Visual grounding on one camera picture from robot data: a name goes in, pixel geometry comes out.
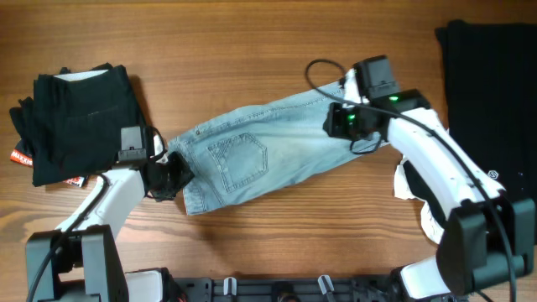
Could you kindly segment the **light blue denim shorts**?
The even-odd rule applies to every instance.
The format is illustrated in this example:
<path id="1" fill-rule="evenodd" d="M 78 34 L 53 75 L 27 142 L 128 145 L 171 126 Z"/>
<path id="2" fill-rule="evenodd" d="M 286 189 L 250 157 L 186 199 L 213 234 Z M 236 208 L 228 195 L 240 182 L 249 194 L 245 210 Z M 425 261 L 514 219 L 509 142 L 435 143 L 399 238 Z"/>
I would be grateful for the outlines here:
<path id="1" fill-rule="evenodd" d="M 190 215 L 240 205 L 295 185 L 374 149 L 379 135 L 351 143 L 323 130 L 329 106 L 342 90 L 323 86 L 265 105 L 240 107 L 169 141 L 194 177 L 183 189 Z"/>

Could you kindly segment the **black garment stack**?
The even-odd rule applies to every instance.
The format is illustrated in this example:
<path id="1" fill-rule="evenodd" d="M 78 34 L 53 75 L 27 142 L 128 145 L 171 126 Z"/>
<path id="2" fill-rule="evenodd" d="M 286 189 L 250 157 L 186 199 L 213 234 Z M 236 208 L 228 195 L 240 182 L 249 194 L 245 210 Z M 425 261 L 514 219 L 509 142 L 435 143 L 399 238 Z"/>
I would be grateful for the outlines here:
<path id="1" fill-rule="evenodd" d="M 126 68 L 98 70 L 76 81 L 39 75 L 34 95 L 9 109 L 33 159 L 34 186 L 109 169 L 121 149 L 121 129 L 146 124 Z"/>

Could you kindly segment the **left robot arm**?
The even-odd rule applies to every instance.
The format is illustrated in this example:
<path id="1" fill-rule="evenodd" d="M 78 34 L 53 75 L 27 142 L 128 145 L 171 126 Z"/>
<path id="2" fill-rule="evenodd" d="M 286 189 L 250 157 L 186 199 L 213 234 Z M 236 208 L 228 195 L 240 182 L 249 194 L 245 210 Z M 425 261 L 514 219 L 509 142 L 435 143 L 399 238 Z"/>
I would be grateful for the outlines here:
<path id="1" fill-rule="evenodd" d="M 126 273 L 116 237 L 133 208 L 156 190 L 169 200 L 193 177 L 157 128 L 123 128 L 118 165 L 54 230 L 26 242 L 29 301 L 187 301 L 167 268 Z"/>

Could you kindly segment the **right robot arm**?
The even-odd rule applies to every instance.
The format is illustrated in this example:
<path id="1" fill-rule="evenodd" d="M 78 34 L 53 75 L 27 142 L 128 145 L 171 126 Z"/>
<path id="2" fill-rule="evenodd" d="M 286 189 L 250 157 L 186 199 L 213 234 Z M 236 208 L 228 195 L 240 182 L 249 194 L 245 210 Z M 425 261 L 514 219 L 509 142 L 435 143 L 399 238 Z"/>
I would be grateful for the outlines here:
<path id="1" fill-rule="evenodd" d="M 380 55 L 342 69 L 323 128 L 356 143 L 372 134 L 390 143 L 430 189 L 429 205 L 444 217 L 433 257 L 395 269 L 383 291 L 390 301 L 430 301 L 482 294 L 534 269 L 535 205 L 511 201 L 443 128 L 417 90 L 403 91 Z"/>

